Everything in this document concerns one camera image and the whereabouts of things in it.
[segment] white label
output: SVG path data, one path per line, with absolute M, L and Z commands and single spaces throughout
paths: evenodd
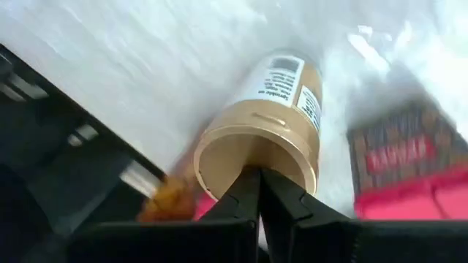
M 299 95 L 298 108 L 301 112 L 306 114 L 312 124 L 314 124 L 315 129 L 319 131 L 322 110 L 320 109 L 320 104 L 315 95 L 304 85 L 302 86 L 301 94 Z
M 291 107 L 298 89 L 304 61 L 295 56 L 263 59 L 229 105 L 249 99 L 264 99 Z

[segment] orange object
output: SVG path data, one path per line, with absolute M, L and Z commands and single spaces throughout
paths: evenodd
M 143 204 L 137 221 L 191 220 L 194 214 L 195 197 L 189 182 L 183 178 L 167 178 L 153 198 Z

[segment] black metal frame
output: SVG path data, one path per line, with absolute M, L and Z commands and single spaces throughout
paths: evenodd
M 135 161 L 145 167 L 149 172 L 163 180 L 165 174 L 151 161 L 149 161 L 142 153 L 135 150 L 128 142 L 120 138 L 114 131 L 110 130 L 100 120 L 95 118 L 90 112 L 83 109 L 77 102 L 67 96 L 60 88 L 57 88 L 49 80 L 32 69 L 27 63 L 18 58 L 15 54 L 9 51 L 5 46 L 0 45 L 0 58 L 5 58 L 9 63 L 0 64 L 0 84 L 6 83 L 15 92 L 23 94 L 22 90 L 14 86 L 8 77 L 14 73 L 23 78 L 27 83 L 37 85 L 50 96 L 57 96 L 65 103 L 69 104 L 73 109 L 80 112 L 86 120 L 86 123 L 91 125 L 100 134 L 106 134 L 106 137 L 111 138 L 116 145 L 122 147 Z

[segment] box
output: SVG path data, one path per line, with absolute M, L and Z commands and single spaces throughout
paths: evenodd
M 466 196 L 461 178 L 468 176 L 468 147 L 432 103 L 411 102 L 350 130 L 348 140 L 358 217 L 441 219 L 466 214 L 446 212 L 440 200 Z M 451 189 L 457 194 L 450 194 Z

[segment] white plastic sheet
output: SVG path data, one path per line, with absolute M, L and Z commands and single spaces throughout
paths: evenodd
M 279 47 L 323 78 L 317 196 L 352 215 L 346 130 L 427 92 L 468 137 L 463 0 L 0 0 L 0 42 L 169 172 Z

